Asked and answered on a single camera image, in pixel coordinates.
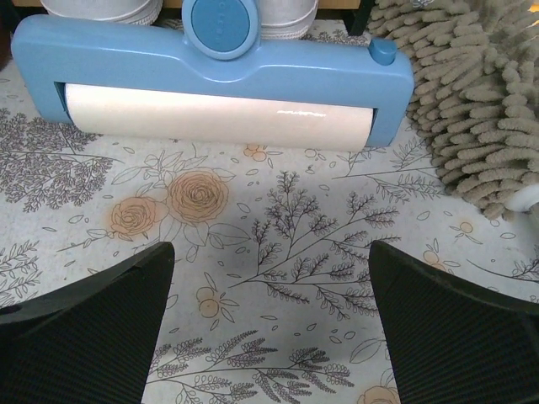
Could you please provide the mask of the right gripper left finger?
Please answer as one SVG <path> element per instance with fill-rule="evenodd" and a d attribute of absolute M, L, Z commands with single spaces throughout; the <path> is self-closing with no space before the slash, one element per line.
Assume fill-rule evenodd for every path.
<path fill-rule="evenodd" d="M 139 403 L 173 277 L 160 242 L 1 310 L 3 403 Z"/>

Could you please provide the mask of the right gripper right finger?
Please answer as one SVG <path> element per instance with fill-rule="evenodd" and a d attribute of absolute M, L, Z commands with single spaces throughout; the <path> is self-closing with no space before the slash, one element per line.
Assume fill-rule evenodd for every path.
<path fill-rule="evenodd" d="M 536 403 L 538 305 L 374 242 L 369 272 L 403 403 Z"/>

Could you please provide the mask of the blue lint roller mop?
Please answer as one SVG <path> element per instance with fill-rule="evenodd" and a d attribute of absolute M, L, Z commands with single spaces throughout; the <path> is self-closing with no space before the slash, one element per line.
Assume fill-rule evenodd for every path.
<path fill-rule="evenodd" d="M 254 1 L 187 1 L 183 29 L 33 15 L 14 61 L 45 120 L 112 136 L 341 152 L 388 146 L 414 91 L 391 40 L 265 40 Z"/>

